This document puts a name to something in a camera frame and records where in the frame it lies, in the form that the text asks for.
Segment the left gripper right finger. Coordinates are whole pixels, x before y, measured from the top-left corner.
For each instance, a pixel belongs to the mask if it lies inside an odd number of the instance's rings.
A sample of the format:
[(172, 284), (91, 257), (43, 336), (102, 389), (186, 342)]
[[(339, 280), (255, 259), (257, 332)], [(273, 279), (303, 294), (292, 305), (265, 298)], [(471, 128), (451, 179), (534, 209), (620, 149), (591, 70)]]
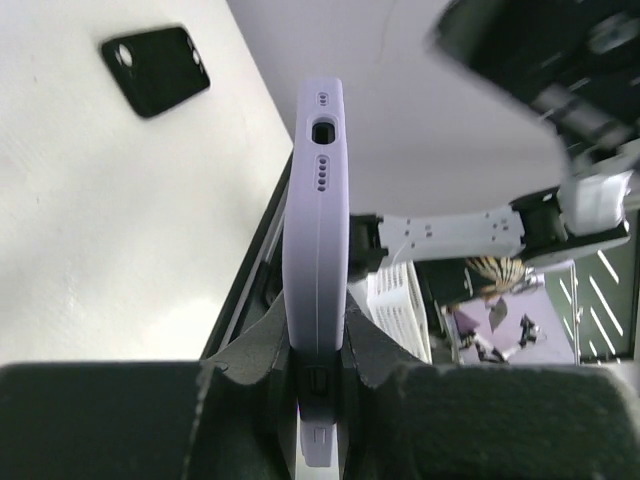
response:
[(635, 479), (639, 398), (610, 370), (429, 365), (349, 301), (345, 479)]

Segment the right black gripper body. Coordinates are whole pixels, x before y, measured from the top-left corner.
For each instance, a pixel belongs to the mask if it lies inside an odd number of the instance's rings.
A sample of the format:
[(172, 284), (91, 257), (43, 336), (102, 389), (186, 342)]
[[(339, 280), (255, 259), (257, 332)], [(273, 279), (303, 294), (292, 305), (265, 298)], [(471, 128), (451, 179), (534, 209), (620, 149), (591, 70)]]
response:
[(433, 34), (561, 134), (604, 150), (638, 138), (638, 2), (452, 1)]

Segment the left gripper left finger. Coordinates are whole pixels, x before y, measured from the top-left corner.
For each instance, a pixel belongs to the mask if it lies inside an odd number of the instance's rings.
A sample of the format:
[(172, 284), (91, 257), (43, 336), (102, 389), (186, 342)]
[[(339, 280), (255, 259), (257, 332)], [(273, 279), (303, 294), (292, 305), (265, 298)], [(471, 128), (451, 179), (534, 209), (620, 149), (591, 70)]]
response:
[(290, 479), (284, 305), (207, 360), (1, 370), (5, 479)]

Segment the lilac cased phone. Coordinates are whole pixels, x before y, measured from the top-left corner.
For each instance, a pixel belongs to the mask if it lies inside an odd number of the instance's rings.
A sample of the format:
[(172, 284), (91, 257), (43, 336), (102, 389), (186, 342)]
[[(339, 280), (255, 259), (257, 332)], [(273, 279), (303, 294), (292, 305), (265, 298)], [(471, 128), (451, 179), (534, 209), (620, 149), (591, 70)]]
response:
[(310, 79), (299, 91), (282, 240), (301, 449), (307, 466), (329, 467), (349, 250), (345, 109), (343, 85), (335, 77)]

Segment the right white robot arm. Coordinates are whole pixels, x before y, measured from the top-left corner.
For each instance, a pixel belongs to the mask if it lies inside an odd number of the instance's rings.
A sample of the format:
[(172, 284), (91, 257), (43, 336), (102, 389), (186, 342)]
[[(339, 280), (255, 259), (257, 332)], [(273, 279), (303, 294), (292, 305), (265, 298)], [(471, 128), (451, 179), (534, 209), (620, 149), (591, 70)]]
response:
[(546, 267), (624, 244), (624, 199), (639, 169), (638, 3), (453, 1), (433, 38), (455, 64), (553, 126), (565, 177), (478, 213), (355, 215), (350, 276), (482, 256)]

